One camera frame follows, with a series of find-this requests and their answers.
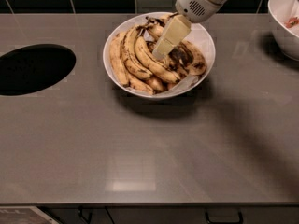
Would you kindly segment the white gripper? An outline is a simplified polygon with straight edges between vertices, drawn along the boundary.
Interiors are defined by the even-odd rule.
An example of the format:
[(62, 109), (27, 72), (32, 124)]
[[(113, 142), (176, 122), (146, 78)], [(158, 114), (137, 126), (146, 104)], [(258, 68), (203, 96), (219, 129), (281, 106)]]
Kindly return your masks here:
[(153, 56), (161, 60), (191, 31), (192, 23), (206, 21), (221, 8), (222, 0), (177, 0), (176, 10), (181, 15), (172, 17), (159, 37)]

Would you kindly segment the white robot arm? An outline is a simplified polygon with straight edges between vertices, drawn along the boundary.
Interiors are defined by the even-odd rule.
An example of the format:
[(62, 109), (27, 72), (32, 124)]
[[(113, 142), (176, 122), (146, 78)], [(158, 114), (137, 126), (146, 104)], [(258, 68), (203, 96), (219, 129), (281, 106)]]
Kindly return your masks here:
[(216, 14), (227, 0), (177, 0), (177, 15), (163, 29), (153, 55), (160, 60), (169, 54), (190, 32), (193, 23), (208, 20)]

